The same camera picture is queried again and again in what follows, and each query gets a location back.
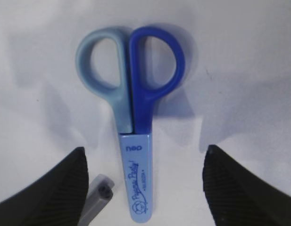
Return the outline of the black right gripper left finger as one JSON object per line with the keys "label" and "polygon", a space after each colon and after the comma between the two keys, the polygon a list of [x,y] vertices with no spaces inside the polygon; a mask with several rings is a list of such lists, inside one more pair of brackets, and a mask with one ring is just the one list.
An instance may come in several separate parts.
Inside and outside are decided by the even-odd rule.
{"label": "black right gripper left finger", "polygon": [[88,187],[85,150],[77,147],[37,181],[0,202],[0,226],[76,226]]}

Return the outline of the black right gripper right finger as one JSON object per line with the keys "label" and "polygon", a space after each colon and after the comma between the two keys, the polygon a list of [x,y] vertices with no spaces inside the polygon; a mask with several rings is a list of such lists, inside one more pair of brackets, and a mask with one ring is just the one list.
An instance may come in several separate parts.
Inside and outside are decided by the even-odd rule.
{"label": "black right gripper right finger", "polygon": [[216,145],[209,145],[203,191],[217,226],[291,226],[291,196],[257,177]]}

